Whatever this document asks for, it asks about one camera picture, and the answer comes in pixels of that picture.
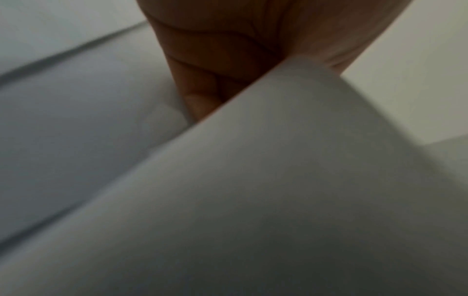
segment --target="skin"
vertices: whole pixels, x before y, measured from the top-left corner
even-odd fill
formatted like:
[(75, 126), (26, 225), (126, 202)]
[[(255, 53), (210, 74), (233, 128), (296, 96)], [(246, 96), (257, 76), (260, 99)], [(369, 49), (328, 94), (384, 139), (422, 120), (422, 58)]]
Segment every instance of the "skin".
[(293, 55), (342, 73), (410, 0), (138, 0), (202, 120)]

